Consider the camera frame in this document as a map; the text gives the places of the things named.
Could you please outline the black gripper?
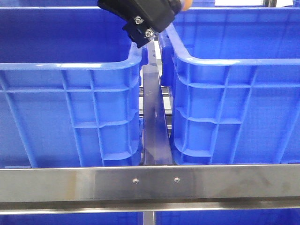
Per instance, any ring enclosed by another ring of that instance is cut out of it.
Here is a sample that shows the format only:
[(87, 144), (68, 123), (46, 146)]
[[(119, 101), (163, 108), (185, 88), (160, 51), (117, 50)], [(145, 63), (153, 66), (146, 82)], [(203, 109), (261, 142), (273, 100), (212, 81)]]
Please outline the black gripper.
[(97, 5), (126, 21), (122, 29), (138, 48), (164, 31), (182, 11), (181, 0), (99, 0)]

